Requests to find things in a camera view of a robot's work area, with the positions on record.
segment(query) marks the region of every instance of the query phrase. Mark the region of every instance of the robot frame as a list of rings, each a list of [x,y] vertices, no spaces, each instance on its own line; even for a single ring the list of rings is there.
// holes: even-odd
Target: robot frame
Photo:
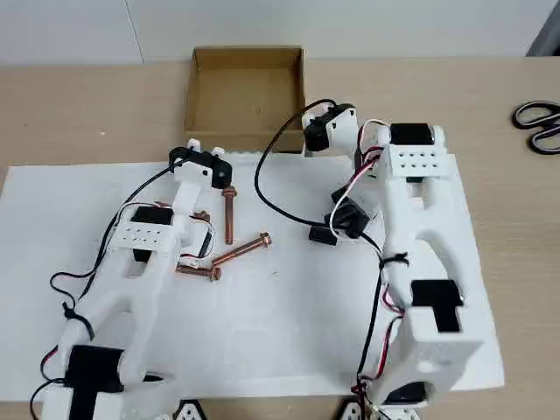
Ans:
[[[385,242],[378,289],[385,286],[383,299],[391,298],[399,322],[393,333],[391,323],[378,360],[364,371],[373,331],[370,325],[353,388],[360,400],[348,404],[341,418],[414,419],[414,409],[452,389],[500,386],[503,368],[494,320],[459,171],[445,148],[443,130],[378,120],[367,120],[360,127],[354,106],[323,105],[319,112],[315,107],[302,114],[306,150],[334,147],[343,151],[353,160],[355,174],[346,188],[333,194],[335,208],[325,217],[324,226],[311,228],[310,239],[334,244],[358,238],[374,210],[381,211]],[[365,141],[369,123],[378,130]],[[162,413],[177,405],[179,391],[173,378],[147,374],[145,347],[158,315],[161,291],[169,286],[181,249],[200,246],[189,219],[200,191],[210,186],[224,188],[231,181],[232,169],[222,154],[218,148],[201,151],[195,140],[170,153],[171,172],[179,187],[172,217],[165,222],[158,217],[134,221],[134,209],[123,209],[94,285],[75,307],[87,325],[69,319],[59,342],[66,374],[64,381],[47,390],[43,419],[166,418]],[[410,190],[418,187],[423,189],[421,206],[410,197]],[[134,243],[129,238],[131,229],[140,232]],[[152,232],[159,232],[155,240]],[[418,239],[439,257],[446,278],[412,277],[410,253]],[[130,249],[149,253],[142,284],[133,286],[116,274],[123,272],[123,251]],[[122,311],[131,312],[139,326],[130,346],[124,351],[89,346],[88,331]],[[494,364],[491,373],[488,363]],[[174,418],[197,419],[204,414],[188,402]]]

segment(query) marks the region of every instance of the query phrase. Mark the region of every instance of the white wire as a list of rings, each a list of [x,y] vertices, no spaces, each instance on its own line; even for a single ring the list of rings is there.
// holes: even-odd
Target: white wire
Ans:
[[[375,162],[377,162],[376,160],[374,162],[370,162],[369,164],[365,164],[360,171],[356,174],[356,176],[353,178],[352,182],[350,182],[350,184],[348,184],[348,187],[346,188],[346,191],[344,191],[344,193],[340,196],[339,200],[336,202],[336,204],[334,205],[334,208],[332,209],[331,212],[331,217],[329,217],[329,229],[331,230],[332,235],[334,235],[335,238],[340,239],[343,242],[356,242],[359,239],[352,239],[352,238],[348,238],[347,236],[340,236],[333,227],[333,219],[334,219],[334,215],[336,214],[336,212],[338,211],[340,204],[342,204],[342,201],[344,201],[344,199],[348,196],[348,194],[350,193],[350,190],[352,190],[352,188],[354,188],[354,186],[356,185],[356,182],[358,182],[358,180],[363,176],[364,173],[366,173],[369,168],[371,168],[373,165],[375,165]]]
[[[384,125],[386,127],[388,127],[389,125],[384,122],[383,120],[378,120],[376,118],[370,118],[369,120],[364,121],[364,123],[361,125],[361,133],[360,133],[360,138],[358,138],[358,148],[359,148],[359,152],[361,153],[361,142],[364,139],[364,134],[366,133],[366,128],[368,127],[369,124],[378,124],[378,125]]]
[[[212,223],[210,223],[209,221],[196,219],[196,218],[192,218],[192,219],[194,221],[206,223],[206,226],[208,227],[208,232],[210,232],[210,235],[212,236],[212,241],[210,242],[210,248],[203,256],[182,256],[181,258],[192,258],[193,260],[202,260],[208,257],[210,254],[212,254],[212,251],[214,251],[214,244],[216,242],[216,231],[214,230],[214,226],[212,225]]]

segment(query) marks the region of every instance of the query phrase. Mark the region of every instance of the white paper sheet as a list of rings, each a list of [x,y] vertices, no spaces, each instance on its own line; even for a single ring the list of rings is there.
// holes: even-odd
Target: white paper sheet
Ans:
[[[216,283],[176,275],[150,342],[150,369],[176,375],[184,396],[192,398],[347,394],[370,318],[378,274],[374,249],[365,242],[329,247],[308,241],[307,227],[269,210],[256,196],[258,156],[234,154],[227,160],[234,166],[239,194],[235,243],[267,231],[272,246],[228,262]],[[10,168],[0,200],[0,400],[29,398],[41,382],[39,361],[66,322],[49,276],[58,270],[89,270],[112,214],[162,167]],[[347,158],[276,155],[262,171],[261,186],[281,207],[320,220],[332,209],[330,192],[350,174]],[[176,187],[167,176],[138,199],[171,201]],[[204,192],[197,208],[212,215],[217,255],[227,248],[220,192]],[[381,228],[380,222],[372,223],[369,232],[380,239]],[[427,256],[424,272],[442,274],[428,249],[417,254]],[[418,264],[413,270],[419,270]],[[76,279],[59,284],[74,293],[83,287]],[[380,308],[369,364],[376,360],[379,337],[390,321]],[[131,327],[122,315],[98,333],[95,343],[124,345]],[[56,357],[47,370],[60,375]]]

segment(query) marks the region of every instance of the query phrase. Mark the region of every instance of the screw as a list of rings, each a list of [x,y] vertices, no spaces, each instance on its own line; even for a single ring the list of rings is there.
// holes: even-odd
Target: screw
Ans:
[[[192,214],[194,219],[201,219],[202,221],[210,221],[210,214],[202,210],[201,212],[195,212]]]
[[[236,258],[237,256],[242,256],[243,254],[247,254],[249,251],[252,251],[253,249],[257,249],[260,247],[266,248],[271,243],[272,240],[270,239],[270,235],[266,232],[263,232],[260,234],[260,236],[257,239],[248,242],[245,245],[241,245],[240,247],[232,249],[231,251],[227,252],[224,255],[220,255],[219,257],[214,258],[212,260],[212,266],[214,267],[217,265],[221,265],[226,261]]]
[[[215,280],[220,280],[221,268],[220,267],[210,267],[209,269],[189,267],[188,265],[178,265],[175,269],[178,273],[183,274],[193,274],[195,276],[208,277],[211,282]]]
[[[226,199],[226,244],[234,243],[234,197],[237,191],[234,186],[227,186],[221,192]]]

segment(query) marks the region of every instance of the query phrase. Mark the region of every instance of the black bracket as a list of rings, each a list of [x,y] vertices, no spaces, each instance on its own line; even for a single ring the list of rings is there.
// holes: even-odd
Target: black bracket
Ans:
[[[231,184],[233,169],[229,162],[220,159],[208,151],[196,151],[186,147],[176,147],[169,152],[169,168],[171,173],[175,172],[177,160],[193,162],[197,165],[212,169],[212,187],[223,190]]]

